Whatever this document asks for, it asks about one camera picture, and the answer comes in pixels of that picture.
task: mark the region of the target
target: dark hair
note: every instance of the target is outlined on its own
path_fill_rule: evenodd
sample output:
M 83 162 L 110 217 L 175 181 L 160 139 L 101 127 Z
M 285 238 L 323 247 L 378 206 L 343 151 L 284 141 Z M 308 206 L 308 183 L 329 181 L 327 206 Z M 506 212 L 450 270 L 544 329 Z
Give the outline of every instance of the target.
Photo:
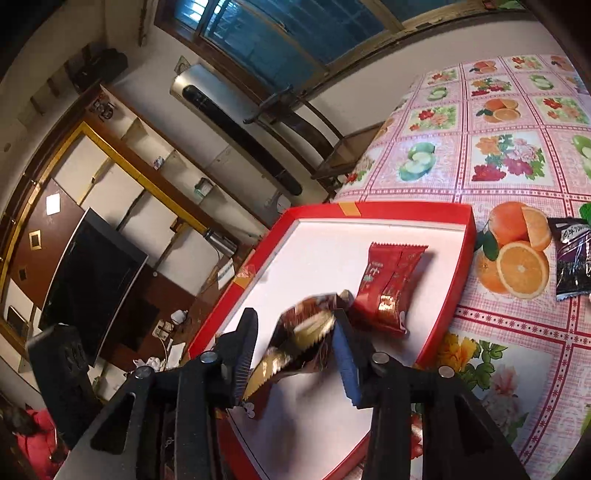
M 32 437 L 41 431 L 33 417 L 19 407 L 4 407 L 2 409 L 2 419 L 6 428 L 12 433 L 18 433 L 25 437 Z

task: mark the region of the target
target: purple snack package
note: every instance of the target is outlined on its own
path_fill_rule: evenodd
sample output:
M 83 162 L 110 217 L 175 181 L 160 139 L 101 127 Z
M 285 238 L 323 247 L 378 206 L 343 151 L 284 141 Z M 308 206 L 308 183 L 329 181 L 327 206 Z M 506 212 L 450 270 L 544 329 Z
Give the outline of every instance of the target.
M 591 227 L 581 218 L 548 218 L 556 245 L 556 300 L 591 293 Z

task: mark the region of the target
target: red jacket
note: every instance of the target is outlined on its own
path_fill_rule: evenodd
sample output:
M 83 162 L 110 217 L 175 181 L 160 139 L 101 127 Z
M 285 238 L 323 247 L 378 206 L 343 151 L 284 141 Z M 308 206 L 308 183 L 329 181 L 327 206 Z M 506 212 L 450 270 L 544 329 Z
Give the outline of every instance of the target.
M 50 455 L 56 449 L 56 426 L 47 410 L 27 410 L 41 431 L 32 437 L 17 435 L 18 446 L 29 460 L 39 480 L 53 480 L 61 464 L 52 463 Z

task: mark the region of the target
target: flat screen tv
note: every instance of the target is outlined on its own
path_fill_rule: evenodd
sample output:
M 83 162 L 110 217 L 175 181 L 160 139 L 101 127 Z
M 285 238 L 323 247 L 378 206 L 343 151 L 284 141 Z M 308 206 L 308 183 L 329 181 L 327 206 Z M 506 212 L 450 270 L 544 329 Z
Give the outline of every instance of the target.
M 89 365 L 148 255 L 88 209 L 64 250 L 45 298 L 39 328 L 78 328 Z

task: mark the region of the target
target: floral tablecloth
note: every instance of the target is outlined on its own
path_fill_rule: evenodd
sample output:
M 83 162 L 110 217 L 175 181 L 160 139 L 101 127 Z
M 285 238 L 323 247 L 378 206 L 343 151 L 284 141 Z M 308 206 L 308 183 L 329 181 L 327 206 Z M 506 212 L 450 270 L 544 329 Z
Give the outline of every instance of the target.
M 439 362 L 530 477 L 551 478 L 591 413 L 591 303 L 556 302 L 546 221 L 591 202 L 591 98 L 568 59 L 483 59 L 417 79 L 335 201 L 401 199 L 472 205 L 478 249 Z

